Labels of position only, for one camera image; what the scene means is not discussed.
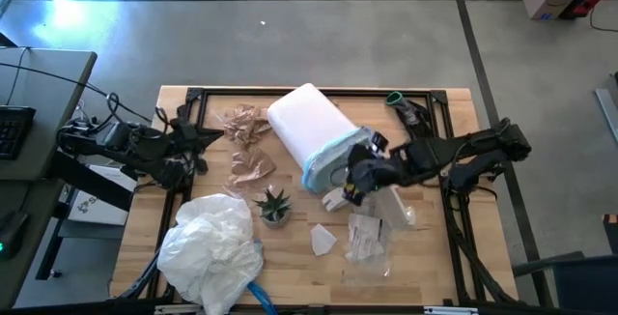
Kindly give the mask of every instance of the concrete floor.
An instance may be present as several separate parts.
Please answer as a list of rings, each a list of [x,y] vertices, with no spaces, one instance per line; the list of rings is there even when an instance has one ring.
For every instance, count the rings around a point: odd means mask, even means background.
[[[541,255],[609,253],[601,215],[617,211],[618,149],[592,92],[603,87],[618,96],[609,76],[618,71],[618,35],[590,28],[588,19],[531,21],[520,1],[466,6],[497,110],[533,147],[516,170]],[[603,1],[595,22],[618,27],[618,2]],[[455,1],[14,0],[0,30],[19,45],[94,50],[91,82],[144,114],[152,114],[163,84],[313,82],[465,87],[489,124]],[[90,115],[105,114],[98,96],[84,100]],[[503,181],[497,190],[512,262],[523,262]],[[29,276],[17,305],[104,299],[118,244],[84,246],[61,250],[63,278]],[[96,262],[75,267],[76,260]],[[519,286],[535,302],[530,283]]]

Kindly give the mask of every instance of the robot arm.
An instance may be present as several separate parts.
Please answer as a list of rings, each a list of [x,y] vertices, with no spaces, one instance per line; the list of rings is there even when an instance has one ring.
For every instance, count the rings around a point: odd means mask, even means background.
[[[60,148],[74,156],[101,155],[123,165],[129,175],[149,174],[165,189],[178,188],[189,176],[187,154],[199,155],[222,130],[197,128],[185,119],[169,122],[172,132],[136,123],[113,122],[100,126],[70,123],[58,131]],[[198,172],[206,173],[206,162],[194,157]]]
[[[387,142],[374,142],[384,145]],[[452,164],[455,184],[469,186],[474,178],[492,170],[504,160],[520,161],[531,151],[530,145],[517,125],[503,119],[490,129],[473,132],[452,139],[421,137],[389,151],[390,158],[381,155],[376,147],[354,145],[348,158],[349,174],[344,194],[360,205],[366,193],[383,186],[412,186],[429,180]],[[471,163],[456,165],[457,160],[479,156]]]

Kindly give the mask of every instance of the plant pot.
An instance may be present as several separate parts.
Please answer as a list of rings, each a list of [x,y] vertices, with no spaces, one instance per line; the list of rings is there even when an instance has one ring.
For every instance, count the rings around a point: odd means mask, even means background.
[[[262,217],[262,222],[270,229],[278,229],[278,228],[281,228],[284,225],[286,225],[286,223],[288,223],[288,221],[290,220],[291,216],[292,216],[292,211],[287,210],[283,214],[283,217],[281,217],[281,219],[279,219],[276,222],[273,222],[271,220],[267,220],[265,217]]]

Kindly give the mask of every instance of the crumpled brown paper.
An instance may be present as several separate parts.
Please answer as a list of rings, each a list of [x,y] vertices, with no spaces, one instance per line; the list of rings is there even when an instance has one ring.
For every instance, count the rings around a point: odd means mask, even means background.
[[[270,157],[258,148],[236,152],[232,155],[232,176],[229,180],[234,185],[255,181],[276,168]]]
[[[260,139],[260,133],[270,129],[267,110],[241,104],[234,109],[223,128],[227,138],[246,148]]]

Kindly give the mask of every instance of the small succulent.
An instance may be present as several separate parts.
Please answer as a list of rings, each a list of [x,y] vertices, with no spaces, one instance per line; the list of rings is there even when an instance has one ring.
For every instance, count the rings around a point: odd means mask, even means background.
[[[288,202],[290,196],[284,198],[283,189],[276,197],[272,195],[270,190],[267,189],[266,195],[266,201],[254,201],[262,209],[263,218],[271,222],[278,222],[281,218],[283,218],[285,212],[290,209],[290,203]]]

